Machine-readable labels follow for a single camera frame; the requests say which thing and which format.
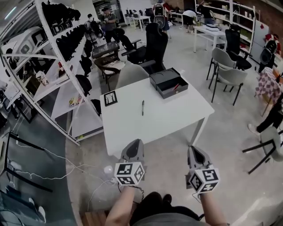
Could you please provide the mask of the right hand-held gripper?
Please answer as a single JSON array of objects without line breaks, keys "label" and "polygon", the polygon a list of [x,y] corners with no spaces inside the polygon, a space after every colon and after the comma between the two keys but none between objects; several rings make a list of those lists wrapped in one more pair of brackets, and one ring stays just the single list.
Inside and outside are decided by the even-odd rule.
[{"label": "right hand-held gripper", "polygon": [[213,191],[220,182],[219,169],[211,164],[209,155],[199,147],[189,146],[188,165],[191,171],[186,175],[187,189],[193,188],[197,195]]}]

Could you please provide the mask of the black box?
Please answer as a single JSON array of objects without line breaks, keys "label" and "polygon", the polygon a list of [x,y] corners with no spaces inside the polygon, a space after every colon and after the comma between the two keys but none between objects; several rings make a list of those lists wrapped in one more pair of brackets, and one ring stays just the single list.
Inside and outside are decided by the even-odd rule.
[{"label": "black box", "polygon": [[166,69],[149,76],[150,83],[163,99],[167,99],[182,91],[187,90],[188,83],[181,77],[181,74],[174,68]]}]

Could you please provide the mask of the black high-back office chair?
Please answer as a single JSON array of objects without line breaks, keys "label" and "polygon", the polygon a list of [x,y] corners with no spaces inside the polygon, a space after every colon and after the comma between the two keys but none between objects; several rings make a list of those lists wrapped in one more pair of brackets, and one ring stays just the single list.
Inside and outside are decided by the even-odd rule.
[{"label": "black high-back office chair", "polygon": [[138,64],[150,75],[165,70],[163,57],[168,43],[168,35],[163,32],[158,23],[146,26],[146,46],[137,48],[127,55],[127,60]]}]

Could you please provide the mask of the black mesh office chair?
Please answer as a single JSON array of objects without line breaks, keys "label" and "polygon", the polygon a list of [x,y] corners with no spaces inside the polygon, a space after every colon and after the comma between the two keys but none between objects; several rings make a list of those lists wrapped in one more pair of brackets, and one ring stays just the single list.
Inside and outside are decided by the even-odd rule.
[{"label": "black mesh office chair", "polygon": [[247,61],[247,57],[251,54],[240,47],[240,27],[230,24],[229,29],[225,30],[225,35],[227,40],[226,52],[231,60],[236,62],[236,68],[243,71],[250,69],[252,65]]}]

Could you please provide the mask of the person's black trousers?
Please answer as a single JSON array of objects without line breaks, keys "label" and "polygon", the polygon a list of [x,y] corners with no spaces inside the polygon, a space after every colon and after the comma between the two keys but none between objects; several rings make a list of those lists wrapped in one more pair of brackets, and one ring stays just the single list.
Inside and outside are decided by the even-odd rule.
[{"label": "person's black trousers", "polygon": [[172,206],[172,196],[166,194],[163,198],[158,192],[151,192],[148,194],[141,203],[139,203],[134,210],[130,219],[130,225],[146,217],[162,214],[162,213],[178,213],[191,217],[199,221],[199,216],[187,207]]}]

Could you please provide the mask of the person's grey shirt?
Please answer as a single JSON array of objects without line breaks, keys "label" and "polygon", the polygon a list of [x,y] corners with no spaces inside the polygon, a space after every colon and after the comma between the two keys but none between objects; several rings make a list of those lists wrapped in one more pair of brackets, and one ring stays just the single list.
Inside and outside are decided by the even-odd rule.
[{"label": "person's grey shirt", "polygon": [[138,220],[133,226],[211,226],[178,213],[162,213]]}]

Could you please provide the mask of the grey shell chair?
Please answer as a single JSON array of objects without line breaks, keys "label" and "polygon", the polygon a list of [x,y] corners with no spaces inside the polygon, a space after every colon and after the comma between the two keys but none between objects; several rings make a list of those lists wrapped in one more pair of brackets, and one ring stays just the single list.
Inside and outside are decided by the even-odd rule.
[{"label": "grey shell chair", "polygon": [[116,89],[149,78],[148,72],[137,64],[126,64],[120,71]]}]

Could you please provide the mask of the checkered tablecloth table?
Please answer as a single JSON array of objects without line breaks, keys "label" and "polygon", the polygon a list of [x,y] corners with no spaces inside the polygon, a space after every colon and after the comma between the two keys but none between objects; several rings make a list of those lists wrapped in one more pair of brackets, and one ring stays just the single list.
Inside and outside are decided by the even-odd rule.
[{"label": "checkered tablecloth table", "polygon": [[276,81],[273,69],[265,67],[257,77],[257,80],[258,85],[255,88],[255,95],[266,95],[275,104],[283,92],[283,85]]}]

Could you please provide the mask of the dark glass-top table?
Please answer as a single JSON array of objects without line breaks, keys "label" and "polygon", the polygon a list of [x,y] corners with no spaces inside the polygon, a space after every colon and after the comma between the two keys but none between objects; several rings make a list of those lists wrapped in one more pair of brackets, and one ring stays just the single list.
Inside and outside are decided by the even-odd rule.
[{"label": "dark glass-top table", "polygon": [[118,58],[119,49],[120,49],[120,46],[116,41],[112,41],[107,44],[95,47],[92,50],[92,59],[98,59],[109,53],[114,53],[115,56]]}]

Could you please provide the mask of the white metal table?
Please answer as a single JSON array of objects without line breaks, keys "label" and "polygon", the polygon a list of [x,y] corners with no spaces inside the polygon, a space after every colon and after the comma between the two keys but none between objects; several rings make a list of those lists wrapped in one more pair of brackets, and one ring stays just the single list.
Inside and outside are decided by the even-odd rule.
[{"label": "white metal table", "polygon": [[226,34],[223,31],[220,30],[209,30],[207,29],[207,26],[193,26],[194,28],[194,48],[193,52],[196,53],[196,45],[197,45],[197,38],[201,37],[207,40],[206,44],[206,50],[208,47],[208,42],[213,43],[213,49],[216,48],[216,45],[224,45],[224,51],[226,51],[227,48],[227,40],[226,40]]}]

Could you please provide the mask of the white desks with equipment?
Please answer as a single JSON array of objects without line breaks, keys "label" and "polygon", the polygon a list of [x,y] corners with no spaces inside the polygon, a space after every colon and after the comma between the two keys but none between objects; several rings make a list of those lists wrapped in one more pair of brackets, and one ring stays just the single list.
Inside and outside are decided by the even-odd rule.
[{"label": "white desks with equipment", "polygon": [[134,29],[137,29],[137,25],[139,24],[141,32],[145,30],[146,23],[144,22],[145,21],[147,21],[148,23],[151,22],[149,16],[140,16],[138,18],[135,18],[135,17],[129,17],[125,15],[124,19],[127,25],[129,25],[130,27],[133,27]]}]

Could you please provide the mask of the light grey cabinet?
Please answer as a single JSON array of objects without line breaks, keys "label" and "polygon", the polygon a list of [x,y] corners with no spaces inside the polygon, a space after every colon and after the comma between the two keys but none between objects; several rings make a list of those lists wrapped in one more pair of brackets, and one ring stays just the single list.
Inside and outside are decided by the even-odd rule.
[{"label": "light grey cabinet", "polygon": [[265,41],[264,41],[265,35],[267,35],[269,32],[270,29],[268,25],[262,23],[259,20],[256,20],[252,48],[251,48],[251,55],[252,55],[251,58],[258,64],[260,63],[260,55],[265,46]]}]

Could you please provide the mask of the white shelving unit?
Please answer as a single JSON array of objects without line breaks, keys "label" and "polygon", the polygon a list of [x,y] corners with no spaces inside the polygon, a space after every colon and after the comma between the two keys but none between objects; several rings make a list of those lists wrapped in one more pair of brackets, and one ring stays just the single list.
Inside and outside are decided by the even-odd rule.
[{"label": "white shelving unit", "polygon": [[236,0],[195,0],[195,8],[202,5],[208,9],[215,24],[230,24],[240,27],[240,48],[251,52],[256,24],[256,9]]}]

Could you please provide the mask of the black picture frame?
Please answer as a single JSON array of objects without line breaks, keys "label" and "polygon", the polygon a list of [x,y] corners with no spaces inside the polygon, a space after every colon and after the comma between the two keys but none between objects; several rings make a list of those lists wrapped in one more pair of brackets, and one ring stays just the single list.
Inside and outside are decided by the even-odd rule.
[{"label": "black picture frame", "polygon": [[104,94],[104,104],[105,104],[106,107],[113,105],[117,102],[118,102],[118,100],[117,100],[117,96],[116,96],[115,91],[111,91],[111,92]]}]

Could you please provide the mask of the black metal floor frame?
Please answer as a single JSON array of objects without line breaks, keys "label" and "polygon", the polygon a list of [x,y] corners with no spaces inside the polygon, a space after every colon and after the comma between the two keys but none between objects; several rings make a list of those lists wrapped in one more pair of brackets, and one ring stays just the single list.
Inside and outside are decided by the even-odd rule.
[{"label": "black metal floor frame", "polygon": [[17,174],[15,171],[11,170],[9,167],[8,167],[8,149],[9,149],[9,142],[10,142],[10,139],[14,139],[16,141],[19,141],[23,144],[26,144],[28,147],[31,147],[31,148],[35,148],[37,150],[44,150],[43,148],[37,146],[37,145],[34,145],[30,142],[27,142],[21,138],[19,138],[16,134],[14,134],[13,132],[8,132],[7,133],[7,137],[4,136],[3,138],[0,138],[0,177],[4,174],[4,173],[9,173],[11,174],[12,176],[18,178],[19,180],[35,187],[35,188],[38,188],[40,190],[43,190],[43,191],[46,191],[46,192],[50,192],[52,193],[53,190],[52,189],[49,189],[49,188],[46,188],[42,185],[39,185],[35,182],[32,182],[31,180],[29,179],[26,179],[24,178],[23,176]]}]

